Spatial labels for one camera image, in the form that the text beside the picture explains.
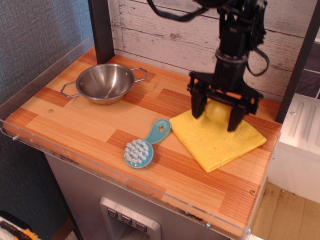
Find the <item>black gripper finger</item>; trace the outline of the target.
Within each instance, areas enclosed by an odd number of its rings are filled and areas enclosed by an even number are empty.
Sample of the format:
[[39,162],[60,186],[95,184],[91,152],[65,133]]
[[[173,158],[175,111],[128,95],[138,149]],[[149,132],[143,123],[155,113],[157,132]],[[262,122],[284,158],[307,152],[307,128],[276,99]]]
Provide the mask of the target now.
[[231,114],[230,119],[227,127],[228,132],[233,132],[237,129],[238,125],[243,120],[245,114],[246,114],[246,108],[244,106],[234,106]]
[[198,119],[204,112],[207,104],[207,95],[205,92],[194,91],[191,94],[191,112],[195,119]]

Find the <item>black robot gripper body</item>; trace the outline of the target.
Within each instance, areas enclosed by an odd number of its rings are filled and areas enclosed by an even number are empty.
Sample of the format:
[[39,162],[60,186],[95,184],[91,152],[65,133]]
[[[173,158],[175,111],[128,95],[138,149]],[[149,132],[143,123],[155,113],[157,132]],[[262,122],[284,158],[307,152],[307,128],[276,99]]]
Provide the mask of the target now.
[[188,91],[205,92],[207,98],[212,98],[224,104],[244,106],[246,114],[256,114],[259,101],[263,95],[248,86],[244,81],[244,72],[248,66],[249,55],[240,57],[229,56],[222,52],[215,54],[217,62],[214,73],[191,71]]

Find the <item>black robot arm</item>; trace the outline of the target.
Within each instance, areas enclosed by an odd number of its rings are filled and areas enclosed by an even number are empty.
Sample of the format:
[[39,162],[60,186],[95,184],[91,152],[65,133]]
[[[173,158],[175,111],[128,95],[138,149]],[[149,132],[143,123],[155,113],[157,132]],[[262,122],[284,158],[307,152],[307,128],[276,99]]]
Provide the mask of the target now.
[[245,83],[244,73],[250,69],[251,51],[270,62],[258,49],[266,34],[266,6],[265,0],[227,0],[217,8],[220,44],[215,52],[215,70],[213,73],[189,73],[187,89],[194,118],[202,115],[208,99],[218,101],[232,107],[227,130],[233,132],[245,115],[257,112],[263,95]]

